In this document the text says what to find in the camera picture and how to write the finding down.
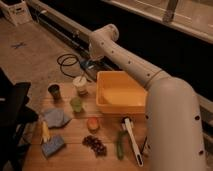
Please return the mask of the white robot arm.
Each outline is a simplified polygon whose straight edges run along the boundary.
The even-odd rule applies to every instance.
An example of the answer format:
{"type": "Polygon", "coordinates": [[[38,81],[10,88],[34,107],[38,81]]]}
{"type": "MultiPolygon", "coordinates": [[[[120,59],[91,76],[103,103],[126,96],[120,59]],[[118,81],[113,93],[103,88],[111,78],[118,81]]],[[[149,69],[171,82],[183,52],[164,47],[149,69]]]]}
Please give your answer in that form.
{"type": "Polygon", "coordinates": [[[206,171],[197,93],[186,81],[119,46],[119,31],[107,24],[89,34],[92,59],[109,58],[147,90],[150,171],[206,171]]]}

